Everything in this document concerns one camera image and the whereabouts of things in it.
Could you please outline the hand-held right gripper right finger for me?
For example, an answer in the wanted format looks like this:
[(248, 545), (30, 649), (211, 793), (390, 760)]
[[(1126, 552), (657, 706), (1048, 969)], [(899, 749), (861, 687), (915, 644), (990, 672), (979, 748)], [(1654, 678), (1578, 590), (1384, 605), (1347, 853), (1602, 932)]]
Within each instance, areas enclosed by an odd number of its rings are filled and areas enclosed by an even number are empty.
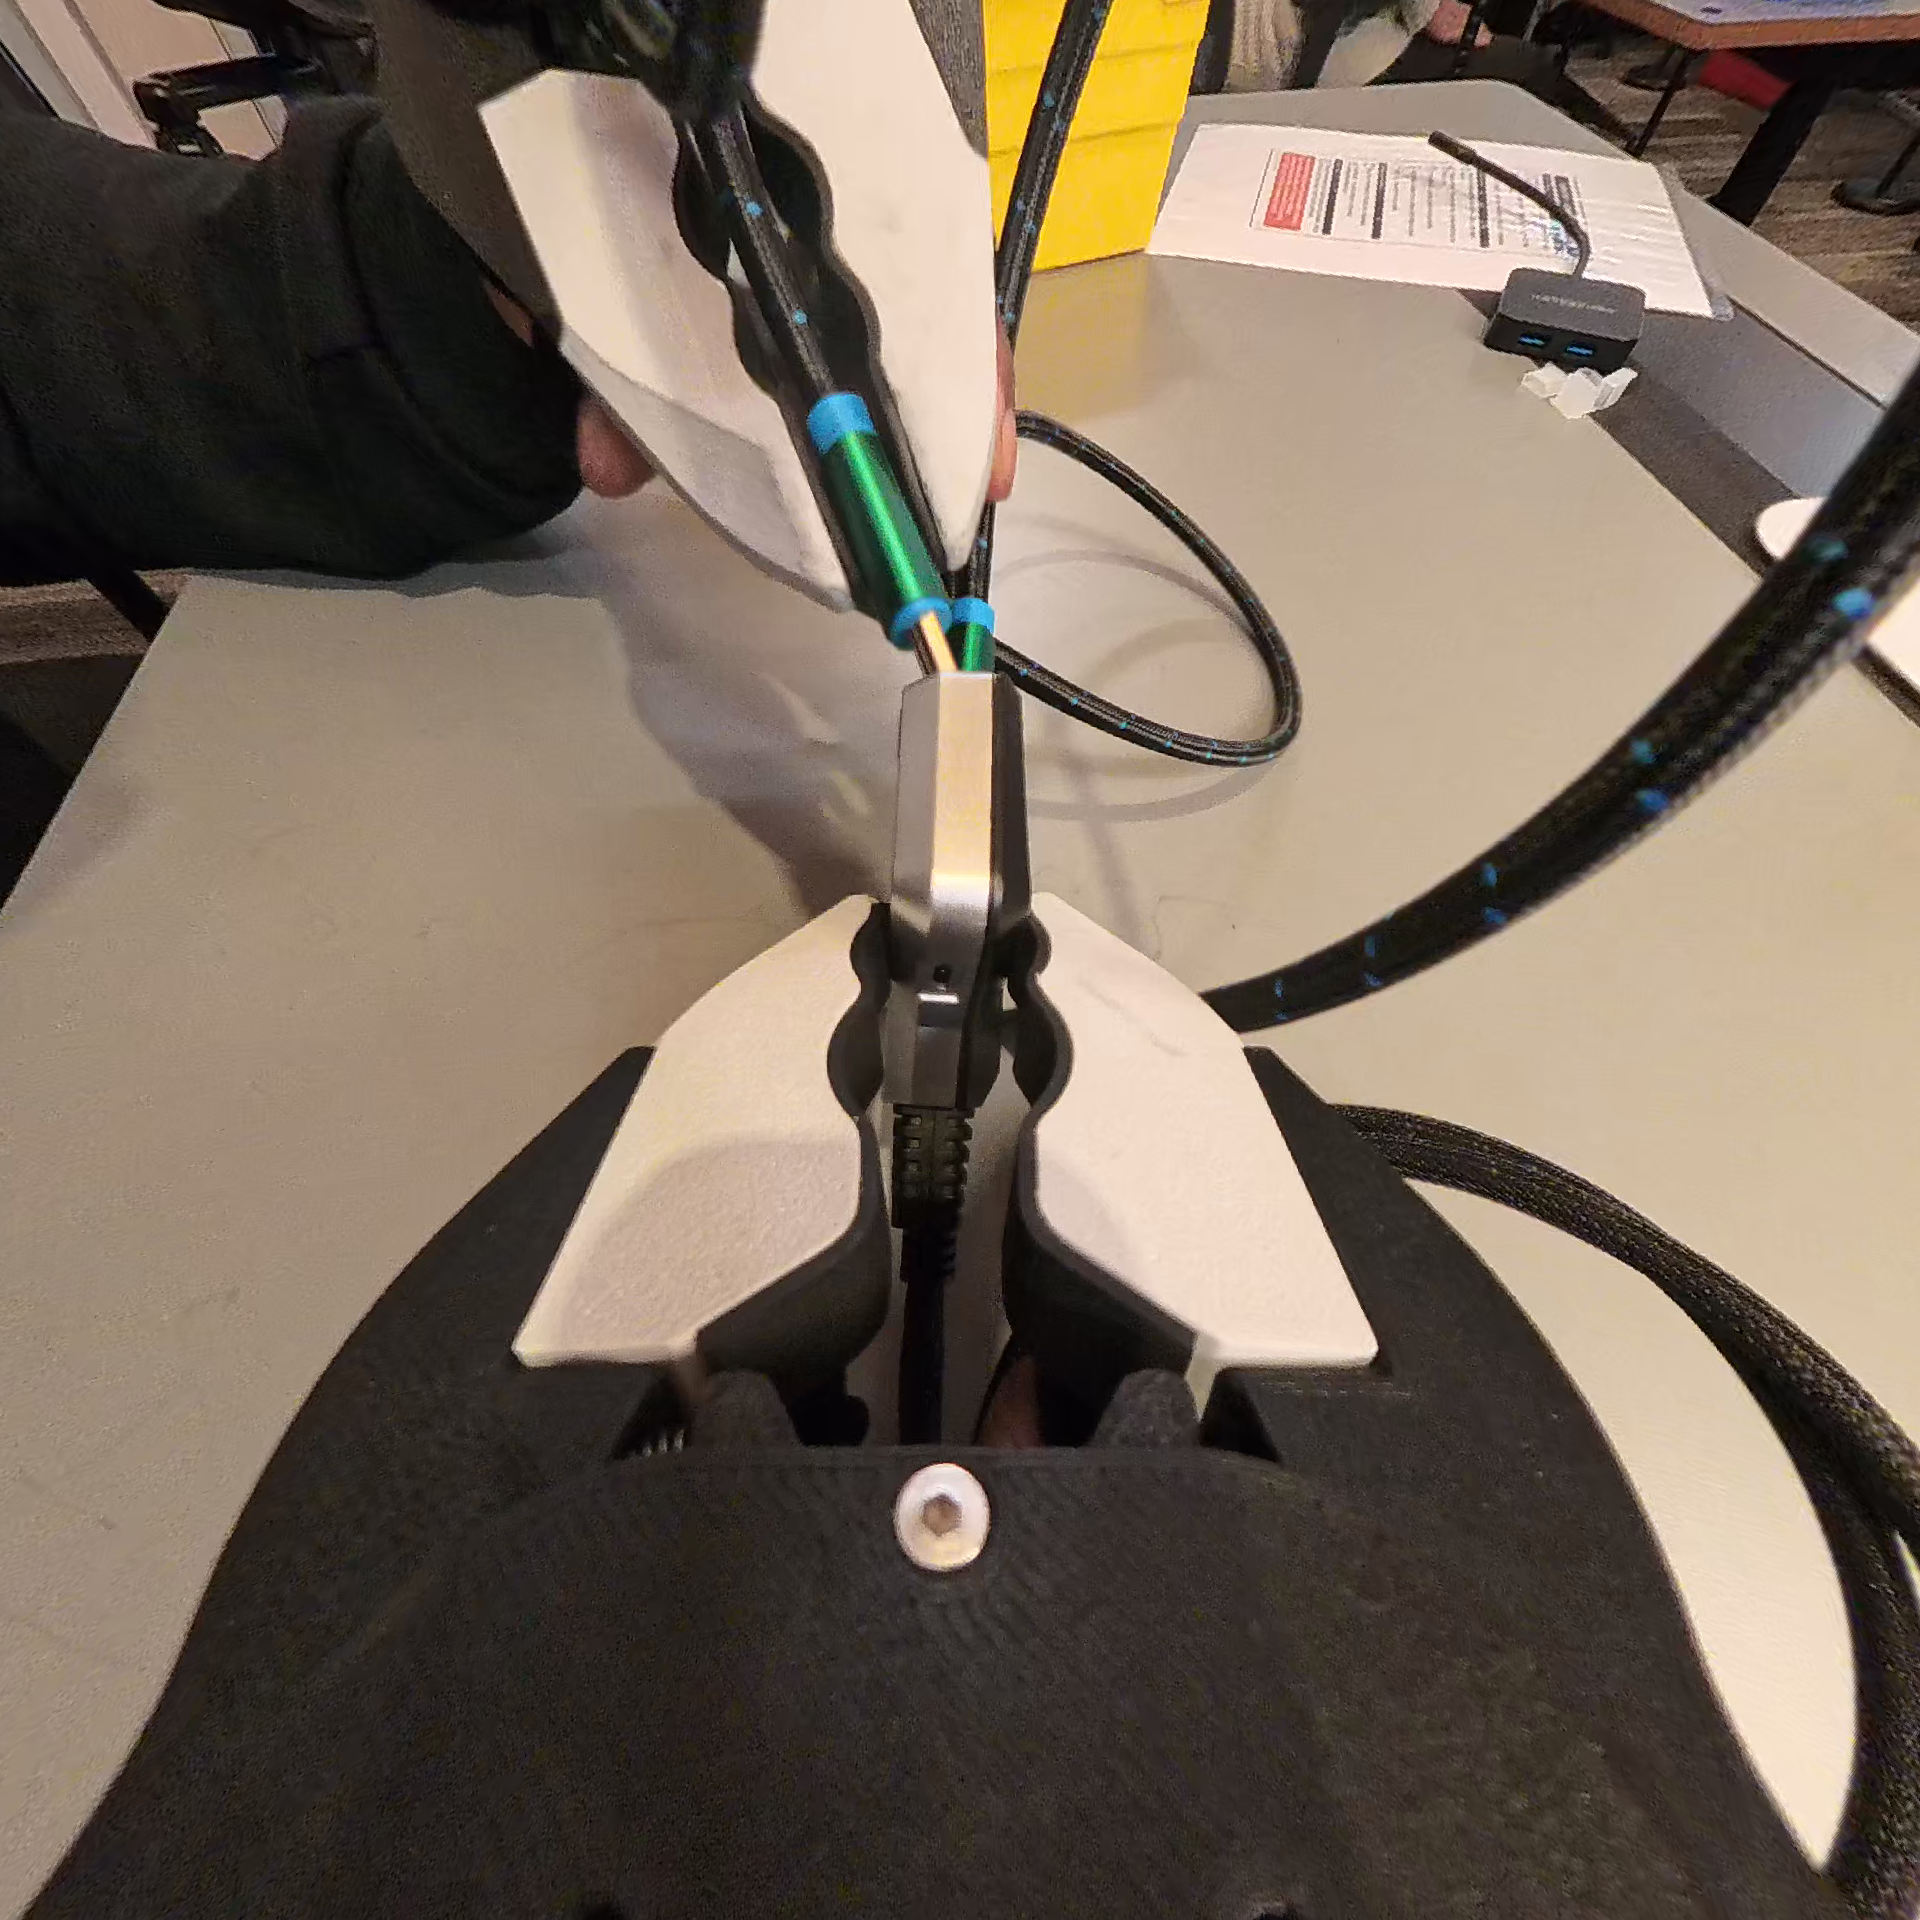
[(1034, 903), (1015, 1329), (1091, 1394), (1371, 1367), (1378, 1336), (1241, 1037), (1069, 900)]

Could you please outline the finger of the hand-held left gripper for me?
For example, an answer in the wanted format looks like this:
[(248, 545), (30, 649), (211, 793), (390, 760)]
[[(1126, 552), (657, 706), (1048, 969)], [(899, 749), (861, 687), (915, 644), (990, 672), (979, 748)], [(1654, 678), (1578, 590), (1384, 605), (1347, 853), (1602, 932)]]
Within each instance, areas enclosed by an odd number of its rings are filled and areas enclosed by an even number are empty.
[(753, 94), (818, 162), (831, 249), (958, 569), (1001, 417), (990, 165), (907, 2), (767, 5)]
[(760, 68), (753, 191), (639, 79), (547, 68), (481, 110), (561, 348), (687, 503), (827, 608), (867, 586), (831, 454), (905, 428), (905, 73)]

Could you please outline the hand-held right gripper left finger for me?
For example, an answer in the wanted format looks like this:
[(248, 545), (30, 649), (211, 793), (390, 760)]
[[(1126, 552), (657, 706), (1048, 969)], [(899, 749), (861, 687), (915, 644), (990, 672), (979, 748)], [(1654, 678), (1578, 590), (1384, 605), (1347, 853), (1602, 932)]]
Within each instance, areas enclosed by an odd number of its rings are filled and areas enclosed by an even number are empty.
[(753, 1370), (786, 1394), (880, 1333), (886, 911), (850, 895), (717, 982), (641, 1071), (520, 1322), (528, 1369)]

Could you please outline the silver metal port hub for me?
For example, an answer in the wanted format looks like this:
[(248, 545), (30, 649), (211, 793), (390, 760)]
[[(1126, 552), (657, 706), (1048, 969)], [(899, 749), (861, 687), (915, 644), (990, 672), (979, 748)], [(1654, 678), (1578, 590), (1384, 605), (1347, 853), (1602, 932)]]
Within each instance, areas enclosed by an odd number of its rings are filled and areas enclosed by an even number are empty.
[(975, 1112), (1032, 918), (1025, 727), (1007, 677), (952, 672), (903, 692), (886, 904), (882, 1093), (899, 1109)]

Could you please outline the person's left forearm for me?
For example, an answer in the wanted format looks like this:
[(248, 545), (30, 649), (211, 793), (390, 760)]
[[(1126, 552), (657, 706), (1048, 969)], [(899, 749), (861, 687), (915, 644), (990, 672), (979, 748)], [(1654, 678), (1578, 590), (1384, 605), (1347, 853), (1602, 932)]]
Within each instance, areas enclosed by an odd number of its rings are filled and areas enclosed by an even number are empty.
[(502, 316), (383, 112), (261, 160), (5, 117), (2, 576), (395, 581), (584, 492), (581, 383)]

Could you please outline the small black usb hub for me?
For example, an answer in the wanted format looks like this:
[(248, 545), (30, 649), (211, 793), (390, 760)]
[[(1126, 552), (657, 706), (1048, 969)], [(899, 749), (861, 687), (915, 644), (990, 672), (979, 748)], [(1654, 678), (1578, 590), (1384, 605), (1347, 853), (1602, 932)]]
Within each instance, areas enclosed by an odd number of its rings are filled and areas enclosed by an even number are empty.
[(1473, 167), (1543, 213), (1573, 246), (1568, 272), (1513, 270), (1481, 330), (1481, 348), (1567, 373), (1622, 373), (1641, 343), (1647, 296), (1639, 285), (1592, 277), (1592, 238), (1578, 214), (1536, 183), (1489, 160), (1445, 130), (1430, 133), (1443, 154)]

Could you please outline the person's left hand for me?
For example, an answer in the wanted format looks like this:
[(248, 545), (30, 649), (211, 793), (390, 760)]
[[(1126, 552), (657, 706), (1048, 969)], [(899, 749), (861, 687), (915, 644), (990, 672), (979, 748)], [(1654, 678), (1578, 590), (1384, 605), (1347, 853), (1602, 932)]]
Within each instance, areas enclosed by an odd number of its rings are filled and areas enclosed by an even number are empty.
[(487, 282), (487, 296), (506, 326), (536, 354), (537, 362), (566, 374), (569, 381), (573, 396), (579, 401), (574, 448), (584, 489), (601, 497), (624, 497), (641, 492), (655, 477), (655, 468), (626, 428), (593, 396), (523, 304), (495, 281)]

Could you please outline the yellow plastic bin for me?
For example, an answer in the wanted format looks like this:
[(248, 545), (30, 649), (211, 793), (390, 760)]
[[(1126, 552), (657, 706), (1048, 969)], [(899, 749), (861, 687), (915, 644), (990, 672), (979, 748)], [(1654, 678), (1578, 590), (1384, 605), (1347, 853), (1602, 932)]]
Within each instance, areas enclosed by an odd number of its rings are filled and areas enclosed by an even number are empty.
[[(981, 8), (997, 234), (1009, 224), (1025, 134), (1064, 10), (1062, 2)], [(1110, 5), (1048, 196), (1038, 272), (1146, 249), (1207, 22), (1207, 2)]]

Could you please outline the printed paper sheet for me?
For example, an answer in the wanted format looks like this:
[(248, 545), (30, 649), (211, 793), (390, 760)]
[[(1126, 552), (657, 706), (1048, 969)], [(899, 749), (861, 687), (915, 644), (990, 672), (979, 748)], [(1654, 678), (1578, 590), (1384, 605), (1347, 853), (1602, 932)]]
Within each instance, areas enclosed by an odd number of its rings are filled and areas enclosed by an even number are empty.
[[(1673, 191), (1654, 165), (1515, 141), (1475, 150), (1575, 214), (1592, 241), (1589, 279), (1641, 288), (1654, 312), (1713, 312)], [(1272, 126), (1194, 133), (1147, 249), (1485, 295), (1511, 272), (1567, 273), (1578, 263), (1578, 241), (1536, 201), (1425, 134)]]

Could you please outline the white flat pad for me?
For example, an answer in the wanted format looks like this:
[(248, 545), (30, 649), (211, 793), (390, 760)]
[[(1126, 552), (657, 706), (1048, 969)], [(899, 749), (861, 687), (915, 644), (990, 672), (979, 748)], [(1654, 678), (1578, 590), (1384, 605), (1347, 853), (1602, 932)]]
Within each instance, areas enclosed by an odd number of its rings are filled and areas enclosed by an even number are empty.
[[(1781, 560), (1825, 505), (1825, 495), (1794, 495), (1765, 508), (1757, 520), (1760, 551)], [(1887, 677), (1896, 694), (1919, 702), (1919, 581), (1910, 583), (1869, 634), (1862, 665)]]

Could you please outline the wooden office desk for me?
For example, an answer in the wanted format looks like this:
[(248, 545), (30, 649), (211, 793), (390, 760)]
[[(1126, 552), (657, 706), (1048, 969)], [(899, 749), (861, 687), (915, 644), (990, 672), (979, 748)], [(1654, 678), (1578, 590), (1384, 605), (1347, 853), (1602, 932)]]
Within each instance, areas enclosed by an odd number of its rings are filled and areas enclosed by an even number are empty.
[(1842, 90), (1919, 81), (1915, 2), (1589, 2), (1589, 8), (1678, 50), (1687, 73), (1717, 55), (1786, 57), (1783, 98), (1710, 196), (1743, 225), (1760, 216)]

